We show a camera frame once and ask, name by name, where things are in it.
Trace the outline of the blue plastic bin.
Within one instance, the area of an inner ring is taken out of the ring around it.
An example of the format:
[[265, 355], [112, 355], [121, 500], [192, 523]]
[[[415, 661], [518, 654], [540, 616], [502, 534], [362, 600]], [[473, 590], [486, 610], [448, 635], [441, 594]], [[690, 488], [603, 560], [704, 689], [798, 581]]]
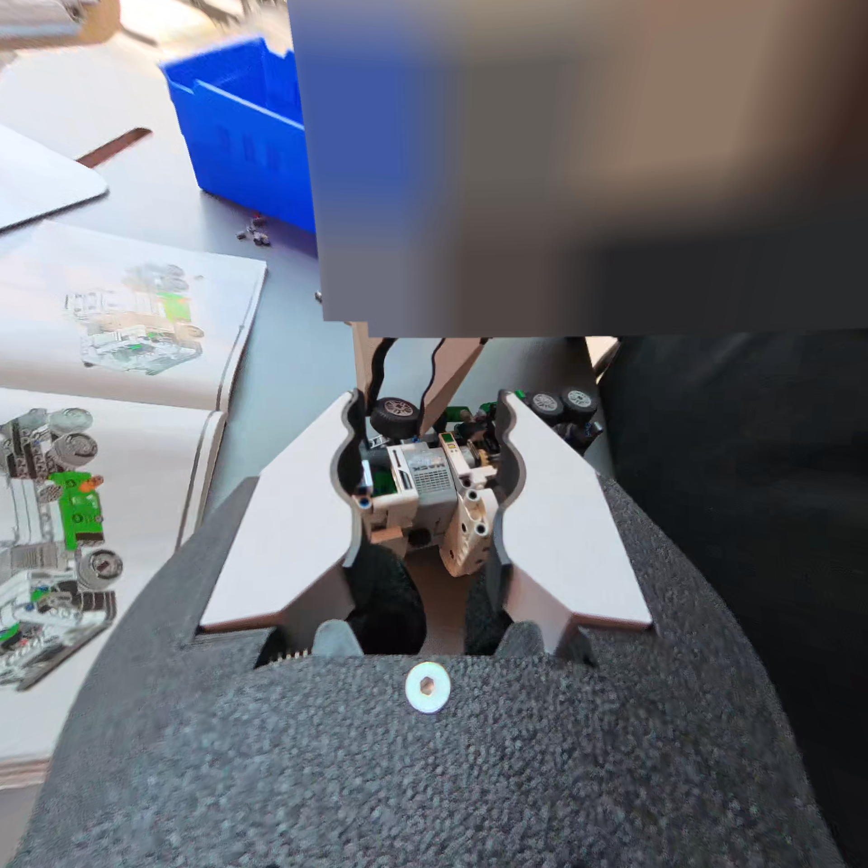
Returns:
[[253, 38], [160, 70], [200, 188], [315, 233], [294, 53]]

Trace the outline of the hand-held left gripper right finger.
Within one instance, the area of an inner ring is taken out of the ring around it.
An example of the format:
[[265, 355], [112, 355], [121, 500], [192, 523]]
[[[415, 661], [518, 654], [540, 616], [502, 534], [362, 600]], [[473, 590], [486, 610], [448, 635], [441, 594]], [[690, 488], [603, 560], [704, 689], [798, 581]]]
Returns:
[[560, 653], [583, 627], [644, 632], [653, 616], [594, 468], [501, 390], [490, 602]]

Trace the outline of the lego truck model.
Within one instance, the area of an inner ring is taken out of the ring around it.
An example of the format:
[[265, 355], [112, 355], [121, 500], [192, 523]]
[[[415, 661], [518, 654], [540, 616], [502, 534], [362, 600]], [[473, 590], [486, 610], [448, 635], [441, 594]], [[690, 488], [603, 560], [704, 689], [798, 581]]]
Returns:
[[437, 548], [454, 577], [488, 559], [495, 514], [505, 498], [496, 480], [501, 444], [497, 403], [449, 406], [423, 436], [403, 441], [377, 434], [361, 449], [366, 524], [371, 541], [399, 558]]

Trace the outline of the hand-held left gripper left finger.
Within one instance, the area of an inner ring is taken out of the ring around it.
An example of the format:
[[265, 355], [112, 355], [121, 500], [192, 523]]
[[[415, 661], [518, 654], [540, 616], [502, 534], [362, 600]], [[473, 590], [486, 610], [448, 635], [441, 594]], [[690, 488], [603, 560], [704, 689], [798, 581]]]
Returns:
[[355, 603], [363, 395], [342, 393], [260, 472], [201, 615], [203, 631], [316, 631]]

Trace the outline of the person's dark clothing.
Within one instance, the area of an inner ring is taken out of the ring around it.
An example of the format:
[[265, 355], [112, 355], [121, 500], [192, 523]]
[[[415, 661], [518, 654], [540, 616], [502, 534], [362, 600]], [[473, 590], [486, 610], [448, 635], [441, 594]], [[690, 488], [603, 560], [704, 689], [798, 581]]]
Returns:
[[866, 866], [867, 332], [625, 337], [614, 475], [729, 606]]

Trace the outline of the white flat board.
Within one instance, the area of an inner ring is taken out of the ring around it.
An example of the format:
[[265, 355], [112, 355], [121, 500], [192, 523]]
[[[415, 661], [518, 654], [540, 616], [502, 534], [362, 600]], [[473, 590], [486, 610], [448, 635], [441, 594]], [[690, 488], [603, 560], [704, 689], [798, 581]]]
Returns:
[[101, 198], [108, 183], [93, 169], [1, 126], [1, 229]]

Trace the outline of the open instruction booklet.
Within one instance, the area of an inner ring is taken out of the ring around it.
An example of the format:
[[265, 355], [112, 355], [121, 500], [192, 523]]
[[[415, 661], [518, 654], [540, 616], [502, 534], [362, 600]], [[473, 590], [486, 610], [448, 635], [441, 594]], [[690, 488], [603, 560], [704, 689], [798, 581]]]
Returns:
[[2, 789], [45, 781], [111, 630], [201, 522], [266, 265], [2, 239]]

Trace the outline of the small black lego wheel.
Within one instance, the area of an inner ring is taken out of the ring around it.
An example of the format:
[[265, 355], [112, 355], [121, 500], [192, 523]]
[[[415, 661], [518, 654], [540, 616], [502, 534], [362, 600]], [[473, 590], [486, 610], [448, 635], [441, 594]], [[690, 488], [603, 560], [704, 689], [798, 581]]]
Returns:
[[403, 441], [418, 436], [420, 410], [403, 398], [387, 396], [373, 405], [370, 422], [375, 432], [388, 440]]

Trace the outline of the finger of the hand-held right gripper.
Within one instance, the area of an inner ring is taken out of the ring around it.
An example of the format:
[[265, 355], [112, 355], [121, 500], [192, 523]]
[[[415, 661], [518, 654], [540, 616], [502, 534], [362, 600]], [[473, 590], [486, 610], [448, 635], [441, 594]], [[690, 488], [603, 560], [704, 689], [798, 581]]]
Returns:
[[357, 388], [362, 393], [365, 415], [370, 416], [385, 376], [385, 359], [395, 338], [375, 338], [366, 322], [352, 322], [353, 352]]
[[485, 338], [444, 338], [431, 355], [431, 376], [420, 401], [418, 436], [440, 419], [486, 345]]

